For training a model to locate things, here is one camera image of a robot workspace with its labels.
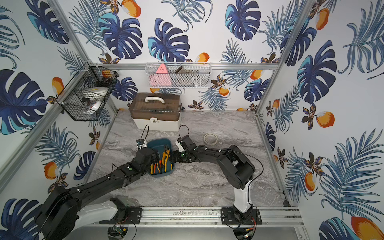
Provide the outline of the orange pliers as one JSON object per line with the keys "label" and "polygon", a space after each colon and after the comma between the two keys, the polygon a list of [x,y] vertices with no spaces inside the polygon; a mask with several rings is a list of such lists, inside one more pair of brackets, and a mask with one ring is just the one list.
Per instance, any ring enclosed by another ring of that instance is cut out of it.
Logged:
{"label": "orange pliers", "polygon": [[155,164],[152,164],[151,165],[151,169],[150,169],[150,174],[151,175],[159,175],[161,174],[161,167],[159,166],[159,163],[155,163]]}

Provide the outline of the yellow combination pliers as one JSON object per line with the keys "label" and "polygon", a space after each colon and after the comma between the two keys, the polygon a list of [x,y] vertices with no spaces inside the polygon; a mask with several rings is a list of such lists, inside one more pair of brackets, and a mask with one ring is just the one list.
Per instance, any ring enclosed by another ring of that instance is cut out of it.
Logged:
{"label": "yellow combination pliers", "polygon": [[164,146],[164,152],[162,156],[162,163],[160,164],[161,173],[167,173],[172,170],[173,164],[171,163],[171,151],[168,146]]}

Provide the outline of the teal plastic storage tray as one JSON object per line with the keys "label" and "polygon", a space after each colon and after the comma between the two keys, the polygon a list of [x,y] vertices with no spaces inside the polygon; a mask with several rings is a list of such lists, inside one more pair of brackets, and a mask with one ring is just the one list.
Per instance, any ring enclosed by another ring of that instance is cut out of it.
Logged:
{"label": "teal plastic storage tray", "polygon": [[[164,138],[164,139],[152,140],[152,141],[148,142],[148,144],[147,144],[148,148],[151,148],[153,150],[157,150],[159,152],[159,154],[161,156],[161,160],[159,161],[159,166],[162,163],[164,146],[168,146],[170,148],[171,153],[172,153],[172,144],[171,144],[171,141],[169,139]],[[168,176],[168,175],[172,174],[174,171],[175,164],[174,163],[172,163],[172,164],[173,164],[172,170],[170,170],[169,172],[161,173],[159,175],[151,175],[151,174],[150,175],[152,177],[156,177],[156,178]]]}

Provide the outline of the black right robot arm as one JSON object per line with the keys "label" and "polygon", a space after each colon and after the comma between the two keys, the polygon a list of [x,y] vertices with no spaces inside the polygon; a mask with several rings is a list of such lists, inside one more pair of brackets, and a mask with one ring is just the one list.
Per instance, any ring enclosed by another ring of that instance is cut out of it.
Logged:
{"label": "black right robot arm", "polygon": [[186,135],[177,140],[178,150],[173,151],[173,163],[211,163],[217,164],[229,184],[234,188],[234,207],[241,213],[252,206],[250,185],[254,179],[255,166],[241,150],[231,145],[224,149],[215,149],[206,145],[196,145]]}

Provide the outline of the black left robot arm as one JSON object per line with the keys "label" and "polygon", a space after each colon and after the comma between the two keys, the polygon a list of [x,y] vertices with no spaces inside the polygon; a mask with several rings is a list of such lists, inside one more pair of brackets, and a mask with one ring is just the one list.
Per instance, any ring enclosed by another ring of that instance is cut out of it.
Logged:
{"label": "black left robot arm", "polygon": [[92,201],[126,187],[150,171],[160,160],[159,153],[151,148],[137,151],[131,162],[117,167],[108,175],[90,183],[66,189],[56,187],[45,200],[35,217],[38,233],[47,240],[62,240],[75,228],[78,212]]}

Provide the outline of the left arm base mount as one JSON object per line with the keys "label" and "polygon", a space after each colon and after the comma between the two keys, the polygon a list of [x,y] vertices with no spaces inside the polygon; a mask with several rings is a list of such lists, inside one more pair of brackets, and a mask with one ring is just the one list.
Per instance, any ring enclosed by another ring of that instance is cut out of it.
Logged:
{"label": "left arm base mount", "polygon": [[109,220],[99,221],[101,225],[139,224],[143,208],[126,206],[120,199],[112,198],[110,201],[117,207],[117,212]]}

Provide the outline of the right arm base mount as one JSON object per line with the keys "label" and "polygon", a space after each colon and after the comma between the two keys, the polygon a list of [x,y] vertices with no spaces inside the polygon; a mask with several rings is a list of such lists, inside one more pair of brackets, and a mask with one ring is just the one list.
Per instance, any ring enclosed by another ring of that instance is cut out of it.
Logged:
{"label": "right arm base mount", "polygon": [[262,218],[259,209],[250,207],[245,213],[240,212],[235,206],[221,208],[223,225],[261,225]]}

